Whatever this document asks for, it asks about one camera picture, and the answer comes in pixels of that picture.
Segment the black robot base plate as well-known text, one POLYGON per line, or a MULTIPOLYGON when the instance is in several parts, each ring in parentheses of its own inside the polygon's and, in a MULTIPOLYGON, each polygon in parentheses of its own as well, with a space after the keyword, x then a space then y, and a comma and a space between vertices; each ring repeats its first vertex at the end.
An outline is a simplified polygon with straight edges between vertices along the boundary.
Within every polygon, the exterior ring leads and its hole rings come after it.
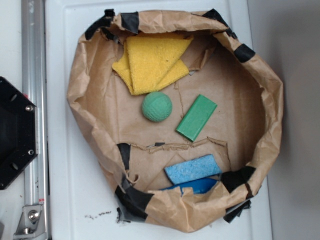
POLYGON ((37 107, 0 78, 0 189, 5 190, 38 155, 37 107))

